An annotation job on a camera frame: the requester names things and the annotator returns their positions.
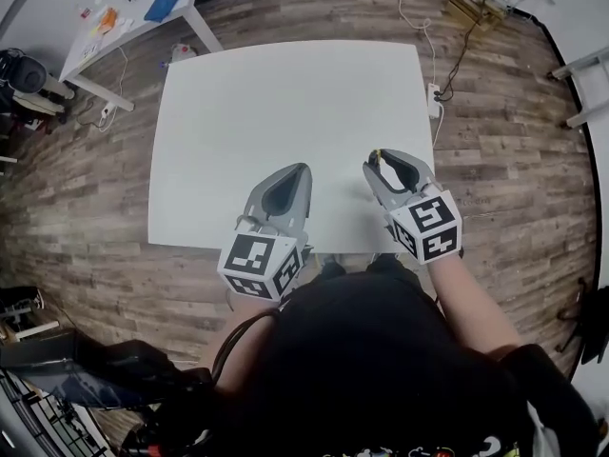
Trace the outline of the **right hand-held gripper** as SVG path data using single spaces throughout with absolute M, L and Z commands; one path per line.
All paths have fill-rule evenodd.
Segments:
M 452 194 L 434 184 L 422 190 L 433 175 L 430 167 L 396 149 L 380 149 L 379 156 L 363 164 L 363 174 L 381 206 L 393 209 L 387 219 L 394 239 L 420 265 L 462 255 L 462 218 Z M 397 188 L 383 176 L 382 161 L 394 171 L 400 183 Z

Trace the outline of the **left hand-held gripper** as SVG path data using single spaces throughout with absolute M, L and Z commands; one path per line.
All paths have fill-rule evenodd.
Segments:
M 312 173 L 307 164 L 275 171 L 250 192 L 220 255 L 217 271 L 232 292 L 282 303 L 296 287 L 312 246 L 309 217 Z M 283 226 L 273 217 L 287 218 Z

